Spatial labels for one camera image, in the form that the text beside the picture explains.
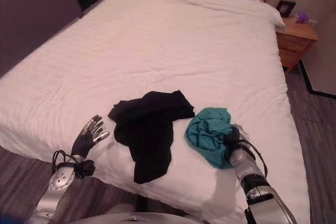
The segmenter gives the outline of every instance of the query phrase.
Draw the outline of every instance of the teal cloth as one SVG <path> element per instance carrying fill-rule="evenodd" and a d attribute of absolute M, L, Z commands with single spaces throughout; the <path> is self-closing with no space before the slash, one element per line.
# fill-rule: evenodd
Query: teal cloth
<path fill-rule="evenodd" d="M 225 108 L 205 108 L 188 125 L 186 137 L 189 144 L 216 168 L 231 168 L 224 158 L 227 147 L 223 135 L 232 132 L 231 115 Z"/>

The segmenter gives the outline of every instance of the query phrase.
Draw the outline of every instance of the wooden nightstand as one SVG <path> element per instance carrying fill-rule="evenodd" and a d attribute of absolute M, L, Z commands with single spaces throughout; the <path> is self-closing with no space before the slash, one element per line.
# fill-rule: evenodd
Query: wooden nightstand
<path fill-rule="evenodd" d="M 295 18 L 282 18 L 286 30 L 276 28 L 281 63 L 290 72 L 309 48 L 319 40 L 310 24 L 295 23 Z"/>

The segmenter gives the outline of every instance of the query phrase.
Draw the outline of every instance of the white duvet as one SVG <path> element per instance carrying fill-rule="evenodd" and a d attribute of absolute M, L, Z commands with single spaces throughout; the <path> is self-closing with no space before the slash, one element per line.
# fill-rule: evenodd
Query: white duvet
<path fill-rule="evenodd" d="M 0 145 L 50 162 L 70 153 L 84 124 L 120 100 L 181 90 L 198 113 L 224 107 L 263 154 L 268 181 L 298 223 L 309 223 L 302 151 L 290 114 L 274 25 L 278 12 L 247 0 L 105 0 L 0 80 Z M 152 182 L 133 182 L 129 149 L 110 138 L 89 153 L 94 177 L 211 223 L 246 223 L 232 169 L 213 168 L 174 122 L 172 162 Z"/>

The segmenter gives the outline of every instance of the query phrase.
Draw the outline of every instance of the baseboard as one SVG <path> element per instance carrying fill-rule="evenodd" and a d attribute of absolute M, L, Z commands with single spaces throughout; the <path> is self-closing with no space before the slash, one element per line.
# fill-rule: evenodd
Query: baseboard
<path fill-rule="evenodd" d="M 320 95 L 322 97 L 328 97 L 328 98 L 336 99 L 336 95 L 334 95 L 334 94 L 328 94 L 328 93 L 324 93 L 324 92 L 321 92 L 321 91 L 314 90 L 311 83 L 310 83 L 306 68 L 305 68 L 302 60 L 299 61 L 299 66 L 300 66 L 301 72 L 303 74 L 303 78 L 305 79 L 305 83 L 306 83 L 308 92 L 310 94 L 315 94 L 315 95 Z"/>

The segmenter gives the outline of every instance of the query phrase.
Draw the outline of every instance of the electrical outlet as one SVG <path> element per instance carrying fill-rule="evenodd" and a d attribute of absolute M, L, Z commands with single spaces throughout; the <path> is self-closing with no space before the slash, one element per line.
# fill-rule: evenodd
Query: electrical outlet
<path fill-rule="evenodd" d="M 310 23 L 311 26 L 313 27 L 314 25 L 316 25 L 317 21 L 316 21 L 316 20 L 309 19 L 309 20 L 308 20 L 308 23 Z"/>

